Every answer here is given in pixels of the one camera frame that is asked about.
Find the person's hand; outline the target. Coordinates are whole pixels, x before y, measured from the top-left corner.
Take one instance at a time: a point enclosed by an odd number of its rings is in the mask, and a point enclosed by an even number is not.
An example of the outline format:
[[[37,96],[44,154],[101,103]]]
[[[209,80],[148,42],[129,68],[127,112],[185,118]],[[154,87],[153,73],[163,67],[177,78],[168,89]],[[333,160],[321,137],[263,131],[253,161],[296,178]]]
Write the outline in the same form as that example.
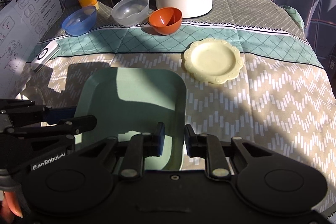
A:
[[[1,223],[12,223],[15,217],[23,218],[15,192],[3,192],[1,201]]]

